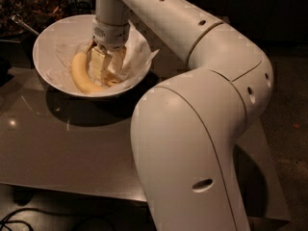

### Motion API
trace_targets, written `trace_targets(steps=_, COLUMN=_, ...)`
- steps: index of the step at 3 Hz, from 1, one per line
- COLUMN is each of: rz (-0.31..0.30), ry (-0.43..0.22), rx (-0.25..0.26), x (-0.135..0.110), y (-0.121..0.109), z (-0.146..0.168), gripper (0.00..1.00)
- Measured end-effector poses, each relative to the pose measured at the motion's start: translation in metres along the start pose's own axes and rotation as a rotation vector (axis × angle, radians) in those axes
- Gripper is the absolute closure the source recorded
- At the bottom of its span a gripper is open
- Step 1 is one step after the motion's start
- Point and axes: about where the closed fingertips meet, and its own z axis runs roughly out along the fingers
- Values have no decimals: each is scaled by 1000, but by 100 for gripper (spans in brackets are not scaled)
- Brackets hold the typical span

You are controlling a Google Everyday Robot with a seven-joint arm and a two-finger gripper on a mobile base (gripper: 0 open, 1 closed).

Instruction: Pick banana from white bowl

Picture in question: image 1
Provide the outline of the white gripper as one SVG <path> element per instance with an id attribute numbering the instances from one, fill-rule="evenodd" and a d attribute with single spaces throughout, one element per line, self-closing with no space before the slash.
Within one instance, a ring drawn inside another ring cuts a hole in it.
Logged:
<path id="1" fill-rule="evenodd" d="M 90 68 L 92 77 L 97 81 L 102 81 L 107 68 L 113 73 L 118 74 L 123 67 L 126 56 L 124 46 L 129 38 L 130 24 L 108 25 L 99 22 L 95 17 L 92 20 L 92 35 L 95 42 L 111 52 L 103 52 L 98 46 L 90 51 Z"/>

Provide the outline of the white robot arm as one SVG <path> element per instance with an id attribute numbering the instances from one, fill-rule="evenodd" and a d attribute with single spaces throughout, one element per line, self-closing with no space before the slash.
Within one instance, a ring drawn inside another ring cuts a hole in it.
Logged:
<path id="1" fill-rule="evenodd" d="M 131 119 L 133 156 L 157 231 L 250 231 L 233 151 L 270 101 L 268 57 L 185 0 L 96 0 L 100 45 L 123 45 L 127 9 L 187 67 L 148 90 Z"/>

